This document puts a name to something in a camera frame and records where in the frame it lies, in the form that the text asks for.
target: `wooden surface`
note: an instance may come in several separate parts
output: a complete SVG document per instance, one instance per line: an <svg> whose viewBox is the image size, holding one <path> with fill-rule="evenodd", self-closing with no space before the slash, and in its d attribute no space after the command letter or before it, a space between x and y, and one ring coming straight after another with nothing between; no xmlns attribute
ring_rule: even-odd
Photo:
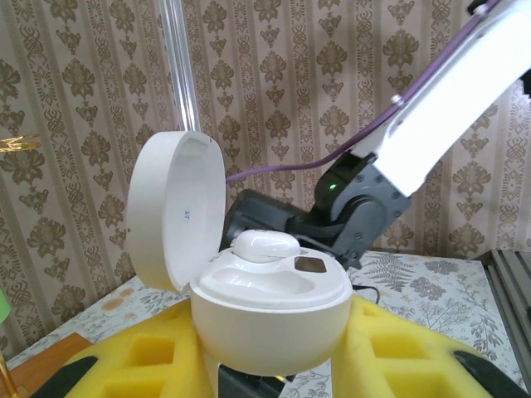
<svg viewBox="0 0 531 398"><path fill-rule="evenodd" d="M77 333L54 344L45 351L12 369L11 374L21 398L29 396L47 382L72 356L90 346L90 342ZM6 391L0 385L0 397Z"/></svg>

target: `damask wallpaper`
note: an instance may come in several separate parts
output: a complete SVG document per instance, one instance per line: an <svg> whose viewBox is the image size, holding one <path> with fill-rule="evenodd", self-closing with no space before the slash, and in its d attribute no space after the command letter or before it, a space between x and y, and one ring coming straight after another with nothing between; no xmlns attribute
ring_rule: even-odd
<svg viewBox="0 0 531 398"><path fill-rule="evenodd" d="M202 126L222 145L227 174L329 154L419 76L465 24L468 5L183 0ZM530 134L518 83L436 165L375 249L467 258L531 250ZM253 188L308 209L322 171L248 177L229 195Z"/></svg>
<svg viewBox="0 0 531 398"><path fill-rule="evenodd" d="M202 129L227 174L337 148L413 82L467 4L182 0ZM157 0L4 0L0 32L0 138L39 133L41 143L0 155L0 287L13 308L0 348L11 357L133 276L124 209L134 161L178 122ZM515 84L375 248L531 250L530 134ZM229 203L249 187L309 208L322 172L233 182Z"/></svg>
<svg viewBox="0 0 531 398"><path fill-rule="evenodd" d="M10 357L134 276L126 194L141 146L177 128L158 3L2 0L0 279Z"/></svg>

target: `table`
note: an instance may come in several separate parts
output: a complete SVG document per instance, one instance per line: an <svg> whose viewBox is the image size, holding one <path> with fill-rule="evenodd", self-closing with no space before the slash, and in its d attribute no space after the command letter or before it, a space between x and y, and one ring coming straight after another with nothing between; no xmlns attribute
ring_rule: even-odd
<svg viewBox="0 0 531 398"><path fill-rule="evenodd" d="M383 308L475 347L524 387L479 261L367 252L362 265L361 270L351 269L349 276L353 284L377 287ZM356 294L375 299L370 290ZM147 288L135 277L14 357L8 365L13 369L74 332L96 343L186 297ZM297 375L281 397L325 398L332 395L331 391L330 365L326 362Z"/></svg>
<svg viewBox="0 0 531 398"><path fill-rule="evenodd" d="M12 369L11 376L20 397L33 395L62 368L66 361L91 345L87 339L74 333ZM0 385L0 397L8 398L5 386L2 385Z"/></svg>

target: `earbud charging case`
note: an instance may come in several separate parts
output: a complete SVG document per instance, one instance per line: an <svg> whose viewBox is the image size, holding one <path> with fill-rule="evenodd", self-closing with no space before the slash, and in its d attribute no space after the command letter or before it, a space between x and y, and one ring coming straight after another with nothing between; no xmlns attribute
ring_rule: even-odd
<svg viewBox="0 0 531 398"><path fill-rule="evenodd" d="M352 285L346 272L280 232L246 231L218 252L225 197L214 140L195 132L155 134L129 188L128 247L137 275L150 288L190 291L202 349L216 361L260 376L318 366L347 325ZM277 255L283 248L291 252ZM253 257L253 250L272 256L258 260L263 253Z"/></svg>

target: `black cable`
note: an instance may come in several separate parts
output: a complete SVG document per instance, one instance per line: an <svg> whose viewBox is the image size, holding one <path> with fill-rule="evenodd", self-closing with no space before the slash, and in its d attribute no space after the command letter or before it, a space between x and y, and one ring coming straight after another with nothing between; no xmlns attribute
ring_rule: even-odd
<svg viewBox="0 0 531 398"><path fill-rule="evenodd" d="M376 292L376 303L375 304L380 303L380 291L374 286L364 286L362 284L353 284L352 289L354 290L365 290L365 289L374 290Z"/></svg>

